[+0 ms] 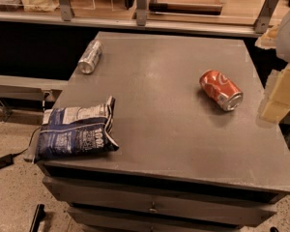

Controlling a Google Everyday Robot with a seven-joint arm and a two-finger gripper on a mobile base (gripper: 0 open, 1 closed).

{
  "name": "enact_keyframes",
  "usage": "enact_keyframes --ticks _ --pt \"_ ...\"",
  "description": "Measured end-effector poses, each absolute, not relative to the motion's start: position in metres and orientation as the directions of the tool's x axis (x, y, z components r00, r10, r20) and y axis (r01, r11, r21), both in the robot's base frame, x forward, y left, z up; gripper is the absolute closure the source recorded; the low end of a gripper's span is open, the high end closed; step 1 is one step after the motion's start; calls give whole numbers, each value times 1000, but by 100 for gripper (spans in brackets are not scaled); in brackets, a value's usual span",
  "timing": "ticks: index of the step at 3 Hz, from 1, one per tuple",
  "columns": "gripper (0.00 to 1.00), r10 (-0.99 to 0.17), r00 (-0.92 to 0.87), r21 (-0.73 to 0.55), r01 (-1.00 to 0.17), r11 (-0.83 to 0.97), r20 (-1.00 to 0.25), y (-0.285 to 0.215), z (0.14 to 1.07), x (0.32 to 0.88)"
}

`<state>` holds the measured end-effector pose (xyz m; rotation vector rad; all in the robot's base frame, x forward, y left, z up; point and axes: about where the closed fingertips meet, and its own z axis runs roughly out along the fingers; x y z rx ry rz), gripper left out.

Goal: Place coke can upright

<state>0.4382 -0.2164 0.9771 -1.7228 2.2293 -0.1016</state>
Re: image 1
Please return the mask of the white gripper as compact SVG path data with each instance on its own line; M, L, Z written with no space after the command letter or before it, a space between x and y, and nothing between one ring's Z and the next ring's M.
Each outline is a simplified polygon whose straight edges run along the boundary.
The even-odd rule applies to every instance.
M276 49L276 56L289 64L282 70L272 70L266 83L264 100L260 104L260 117L279 123L290 111L290 11L279 27L269 28L257 39L261 49Z

